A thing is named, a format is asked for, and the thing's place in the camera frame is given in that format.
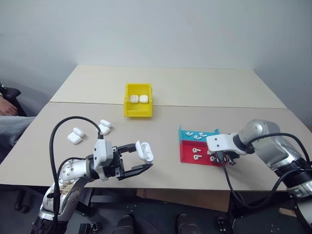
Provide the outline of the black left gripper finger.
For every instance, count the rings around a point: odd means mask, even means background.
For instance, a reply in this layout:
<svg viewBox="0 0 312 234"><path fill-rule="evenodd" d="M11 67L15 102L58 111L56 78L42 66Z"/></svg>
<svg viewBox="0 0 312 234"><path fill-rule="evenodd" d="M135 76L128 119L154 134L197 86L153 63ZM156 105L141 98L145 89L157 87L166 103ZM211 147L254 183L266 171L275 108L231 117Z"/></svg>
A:
<svg viewBox="0 0 312 234"><path fill-rule="evenodd" d="M118 152L120 154L123 154L123 153L126 153L126 152L129 152L129 153L132 153L132 152L135 152L137 149L136 149L136 144L135 143L131 143L131 144L127 144L127 145L123 145L123 146L119 146L118 147Z"/></svg>
<svg viewBox="0 0 312 234"><path fill-rule="evenodd" d="M149 168L151 168L153 164L144 164L144 165L138 165L135 167L132 167L130 170L125 171L125 170L120 170L119 176L117 177L118 180L124 180L126 178L134 177L137 176Z"/></svg>

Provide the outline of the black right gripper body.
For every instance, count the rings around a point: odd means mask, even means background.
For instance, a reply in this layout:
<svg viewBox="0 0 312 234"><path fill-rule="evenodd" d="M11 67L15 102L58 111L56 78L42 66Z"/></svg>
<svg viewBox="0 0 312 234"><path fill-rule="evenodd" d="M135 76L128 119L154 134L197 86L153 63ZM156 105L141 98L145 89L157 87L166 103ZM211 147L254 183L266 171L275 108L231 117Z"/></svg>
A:
<svg viewBox="0 0 312 234"><path fill-rule="evenodd" d="M220 163L228 162L228 158L231 157L234 160L240 158L240 155L232 151L217 151L214 153L215 157Z"/></svg>

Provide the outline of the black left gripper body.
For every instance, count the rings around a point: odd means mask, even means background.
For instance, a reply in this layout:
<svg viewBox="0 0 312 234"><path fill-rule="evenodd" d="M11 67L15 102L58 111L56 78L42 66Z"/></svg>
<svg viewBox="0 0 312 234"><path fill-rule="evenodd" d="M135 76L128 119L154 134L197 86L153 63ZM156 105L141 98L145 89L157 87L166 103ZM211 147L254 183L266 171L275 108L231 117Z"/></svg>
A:
<svg viewBox="0 0 312 234"><path fill-rule="evenodd" d="M113 159L104 167L104 173L106 177L116 177L118 180L123 180L124 176L124 165L121 159L122 153L126 152L126 146L113 147Z"/></svg>

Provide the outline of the bystander bare hand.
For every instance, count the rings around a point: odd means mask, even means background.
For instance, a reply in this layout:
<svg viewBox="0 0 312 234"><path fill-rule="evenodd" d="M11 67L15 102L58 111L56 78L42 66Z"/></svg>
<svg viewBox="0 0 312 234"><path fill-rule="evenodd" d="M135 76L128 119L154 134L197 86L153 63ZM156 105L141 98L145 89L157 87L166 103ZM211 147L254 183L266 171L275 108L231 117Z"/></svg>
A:
<svg viewBox="0 0 312 234"><path fill-rule="evenodd" d="M0 97L0 114L2 116L17 116L18 109L9 101L4 99L3 96Z"/></svg>

